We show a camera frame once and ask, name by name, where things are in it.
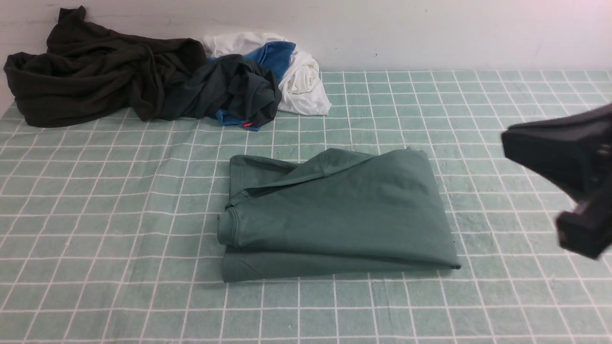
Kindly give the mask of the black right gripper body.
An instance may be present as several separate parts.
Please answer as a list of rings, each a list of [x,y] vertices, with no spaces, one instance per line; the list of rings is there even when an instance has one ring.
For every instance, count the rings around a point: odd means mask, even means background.
[[[575,201],[611,180],[612,107],[514,124],[501,135],[505,157],[553,183]]]

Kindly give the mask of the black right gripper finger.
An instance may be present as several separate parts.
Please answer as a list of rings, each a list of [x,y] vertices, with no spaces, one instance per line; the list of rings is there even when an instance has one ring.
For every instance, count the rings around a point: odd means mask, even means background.
[[[571,211],[557,216],[558,244],[564,250],[592,260],[611,246],[611,194],[593,194]]]

